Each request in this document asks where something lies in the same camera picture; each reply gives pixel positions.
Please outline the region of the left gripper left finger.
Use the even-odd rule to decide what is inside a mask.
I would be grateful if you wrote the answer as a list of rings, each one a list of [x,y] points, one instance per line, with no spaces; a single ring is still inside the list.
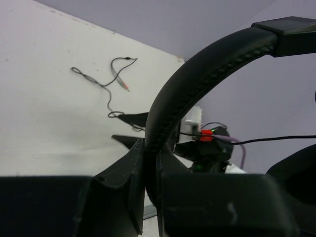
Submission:
[[[94,177],[97,181],[93,217],[102,234],[142,234],[145,201],[144,139]]]

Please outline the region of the black headphones with cable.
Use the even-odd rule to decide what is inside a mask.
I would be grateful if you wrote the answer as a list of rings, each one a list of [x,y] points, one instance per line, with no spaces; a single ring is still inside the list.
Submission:
[[[156,159],[173,129],[210,90],[265,55],[284,57],[316,50],[316,22],[285,17],[252,24],[203,49],[167,81],[149,111],[143,147],[145,194],[157,209]],[[182,228],[175,237],[313,237],[316,234],[316,148],[306,147],[272,166],[267,174],[193,172],[181,178]],[[80,237],[102,234],[94,223],[93,179]]]

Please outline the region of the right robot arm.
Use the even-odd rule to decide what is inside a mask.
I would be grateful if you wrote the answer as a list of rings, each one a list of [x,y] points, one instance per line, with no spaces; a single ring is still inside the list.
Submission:
[[[124,112],[112,111],[109,118],[117,118],[127,123],[136,132],[145,131],[148,112],[140,114],[125,114]],[[171,151],[182,158],[192,161],[190,170],[193,172],[224,173],[234,149],[233,142],[239,142],[229,136],[227,126],[217,122],[201,125],[201,110],[189,112],[187,117],[179,122],[173,129],[167,144]],[[205,129],[209,124],[220,126]],[[139,137],[112,135],[112,139],[118,141],[128,149],[139,140]]]

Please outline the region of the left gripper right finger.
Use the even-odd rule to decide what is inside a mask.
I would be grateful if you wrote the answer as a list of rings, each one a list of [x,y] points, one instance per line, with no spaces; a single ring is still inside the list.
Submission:
[[[174,237],[179,233],[183,211],[181,178],[190,174],[187,167],[169,149],[164,149],[156,159],[156,201],[158,232],[160,237]]]

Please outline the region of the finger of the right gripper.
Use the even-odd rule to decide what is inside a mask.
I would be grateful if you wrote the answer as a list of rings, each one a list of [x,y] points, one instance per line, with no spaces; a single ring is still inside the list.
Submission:
[[[129,125],[145,128],[148,114],[148,112],[140,114],[121,114],[118,115],[118,118]]]
[[[124,145],[129,150],[134,148],[142,148],[143,147],[143,138],[141,137],[133,137],[133,136],[125,136],[125,135],[112,135],[111,138],[122,145]]]

